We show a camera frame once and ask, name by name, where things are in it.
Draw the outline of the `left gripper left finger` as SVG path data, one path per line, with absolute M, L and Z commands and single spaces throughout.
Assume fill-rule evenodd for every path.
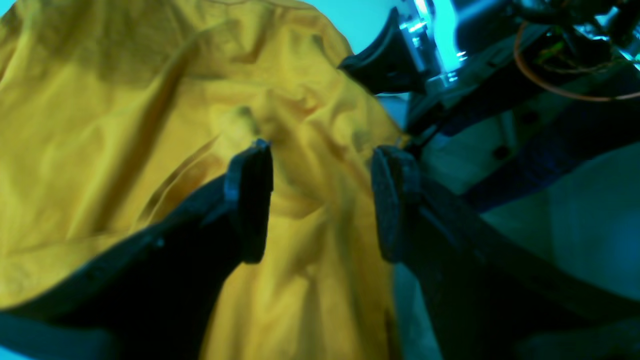
M 262 139 L 171 214 L 1 312 L 3 360 L 196 360 L 224 282 L 265 255 L 274 168 Z

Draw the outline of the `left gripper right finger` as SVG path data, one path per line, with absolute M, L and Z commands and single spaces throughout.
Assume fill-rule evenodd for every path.
M 371 162 L 382 257 L 416 276 L 445 360 L 637 360 L 637 300 L 570 275 L 510 241 L 415 158 Z

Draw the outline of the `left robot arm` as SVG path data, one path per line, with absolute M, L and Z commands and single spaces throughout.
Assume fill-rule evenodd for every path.
M 18 0 L 1 17 L 1 358 L 400 360 L 392 264 L 443 360 L 637 360 L 639 301 L 480 214 L 639 139 L 585 96 L 463 194 L 457 133 L 613 62 L 639 2 L 406 0 L 352 52 L 297 0 Z

